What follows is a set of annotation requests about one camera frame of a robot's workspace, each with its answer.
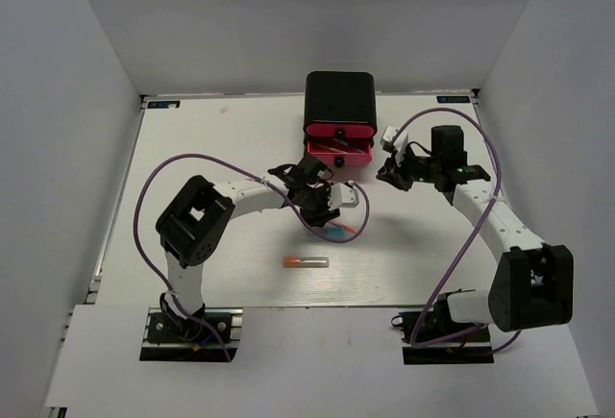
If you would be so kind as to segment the yellow gel pen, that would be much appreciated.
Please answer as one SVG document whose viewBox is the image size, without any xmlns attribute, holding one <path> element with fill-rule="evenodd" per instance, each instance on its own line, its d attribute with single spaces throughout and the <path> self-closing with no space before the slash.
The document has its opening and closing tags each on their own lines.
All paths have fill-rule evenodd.
<svg viewBox="0 0 615 418">
<path fill-rule="evenodd" d="M 348 144 L 337 144 L 334 141 L 326 141 L 325 143 L 319 143 L 318 146 L 323 152 L 330 152 L 335 154 L 364 154 L 364 151 L 360 148 L 350 146 Z"/>
</svg>

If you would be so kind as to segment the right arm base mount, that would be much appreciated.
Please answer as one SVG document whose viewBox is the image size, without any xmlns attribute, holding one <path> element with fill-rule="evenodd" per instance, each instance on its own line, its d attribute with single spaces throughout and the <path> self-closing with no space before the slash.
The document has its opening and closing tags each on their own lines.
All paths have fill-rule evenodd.
<svg viewBox="0 0 615 418">
<path fill-rule="evenodd" d="M 450 336 L 455 332 L 463 332 L 472 328 L 471 324 L 447 327 L 436 321 L 431 310 L 420 328 L 416 342 L 423 347 L 415 347 L 410 343 L 412 330 L 419 319 L 420 311 L 402 311 L 391 318 L 391 328 L 401 335 L 404 365 L 435 366 L 435 365 L 480 365 L 492 364 L 492 344 L 487 328 L 463 333 L 455 338 L 434 342 L 434 339 Z"/>
</svg>

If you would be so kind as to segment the pink drawer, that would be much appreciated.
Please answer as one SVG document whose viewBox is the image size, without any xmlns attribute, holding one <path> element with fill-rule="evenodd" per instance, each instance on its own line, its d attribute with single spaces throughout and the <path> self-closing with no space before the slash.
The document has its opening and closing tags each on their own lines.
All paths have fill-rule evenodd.
<svg viewBox="0 0 615 418">
<path fill-rule="evenodd" d="M 323 152 L 318 144 L 325 143 L 326 141 L 334 141 L 337 144 L 348 144 L 360 148 L 364 151 L 364 154 L 335 154 Z M 334 166 L 336 168 L 362 166 L 369 164 L 372 160 L 372 144 L 370 139 L 339 140 L 335 138 L 311 138 L 306 142 L 306 150 L 327 166 Z"/>
<path fill-rule="evenodd" d="M 342 135 L 346 139 L 370 139 L 376 130 L 369 125 L 324 122 L 311 123 L 304 128 L 306 135 L 319 138 L 334 138 Z"/>
</svg>

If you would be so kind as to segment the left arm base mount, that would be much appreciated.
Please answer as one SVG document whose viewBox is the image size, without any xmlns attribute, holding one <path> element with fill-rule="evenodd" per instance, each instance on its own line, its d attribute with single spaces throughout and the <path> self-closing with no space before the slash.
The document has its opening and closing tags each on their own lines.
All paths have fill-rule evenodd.
<svg viewBox="0 0 615 418">
<path fill-rule="evenodd" d="M 214 332 L 192 321 L 181 334 L 179 328 L 159 308 L 151 308 L 141 343 L 139 360 L 158 362 L 225 363 L 233 360 L 239 347 L 243 310 L 206 308 L 204 320 L 221 337 L 226 351 Z"/>
</svg>

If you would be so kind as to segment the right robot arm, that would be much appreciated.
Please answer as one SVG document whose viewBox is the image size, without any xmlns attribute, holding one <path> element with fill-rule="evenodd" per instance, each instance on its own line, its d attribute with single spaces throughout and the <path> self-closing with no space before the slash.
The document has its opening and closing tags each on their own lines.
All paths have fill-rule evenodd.
<svg viewBox="0 0 615 418">
<path fill-rule="evenodd" d="M 433 325 L 454 340 L 470 325 L 493 324 L 503 332 L 564 325 L 573 316 L 574 259 L 564 245 L 550 245 L 532 232 L 478 164 L 469 164 L 464 133 L 457 125 L 431 130 L 431 148 L 418 156 L 407 133 L 389 126 L 381 137 L 389 157 L 377 178 L 402 191 L 431 184 L 474 227 L 497 268 L 487 290 L 440 294 Z"/>
</svg>

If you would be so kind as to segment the red gel pen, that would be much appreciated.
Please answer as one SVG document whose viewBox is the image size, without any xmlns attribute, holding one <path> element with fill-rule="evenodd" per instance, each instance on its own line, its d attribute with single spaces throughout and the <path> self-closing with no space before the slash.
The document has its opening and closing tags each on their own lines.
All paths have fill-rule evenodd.
<svg viewBox="0 0 615 418">
<path fill-rule="evenodd" d="M 341 222 L 338 221 L 332 221 L 331 224 L 333 226 L 335 226 L 336 228 L 339 228 L 341 230 L 343 230 L 346 234 L 357 234 L 358 233 L 358 229 L 348 226 L 346 224 L 343 224 Z"/>
</svg>

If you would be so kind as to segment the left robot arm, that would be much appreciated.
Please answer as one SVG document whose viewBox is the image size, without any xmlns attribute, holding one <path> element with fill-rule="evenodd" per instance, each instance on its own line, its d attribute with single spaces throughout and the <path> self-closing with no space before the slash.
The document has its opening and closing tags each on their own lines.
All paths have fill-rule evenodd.
<svg viewBox="0 0 615 418">
<path fill-rule="evenodd" d="M 269 170 L 265 177 L 246 174 L 232 183 L 214 183 L 201 175 L 188 179 L 156 222 L 167 259 L 167 290 L 160 304 L 180 339 L 194 339 L 202 331 L 204 263 L 232 220 L 289 207 L 305 225 L 321 228 L 340 215 L 346 201 L 355 203 L 353 188 L 323 180 L 325 170 L 324 163 L 305 155 L 296 164 Z"/>
</svg>

